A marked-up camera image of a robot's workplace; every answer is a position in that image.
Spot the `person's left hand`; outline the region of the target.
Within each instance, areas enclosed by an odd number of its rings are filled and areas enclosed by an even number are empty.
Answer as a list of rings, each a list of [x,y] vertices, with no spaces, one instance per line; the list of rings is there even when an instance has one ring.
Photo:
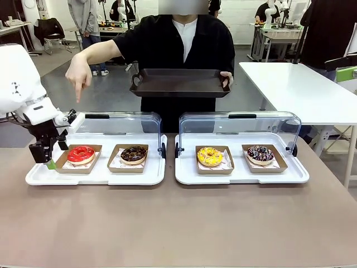
[[[233,85],[234,82],[234,78],[231,72],[228,71],[221,71],[220,75],[223,77],[223,87],[231,87]]]

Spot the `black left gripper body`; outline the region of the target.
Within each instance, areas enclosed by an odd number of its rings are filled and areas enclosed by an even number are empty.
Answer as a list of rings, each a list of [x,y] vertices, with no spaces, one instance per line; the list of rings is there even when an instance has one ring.
[[[53,147],[58,142],[58,137],[68,134],[66,126],[57,126],[53,119],[38,125],[29,125],[27,127],[29,133],[41,141],[45,146]]]

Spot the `person's right hand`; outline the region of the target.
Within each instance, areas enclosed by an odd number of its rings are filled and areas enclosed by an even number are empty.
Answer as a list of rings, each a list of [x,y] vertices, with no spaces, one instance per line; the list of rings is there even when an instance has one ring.
[[[80,102],[82,91],[91,84],[92,73],[82,52],[74,55],[65,74],[66,79],[75,89],[76,102]]]

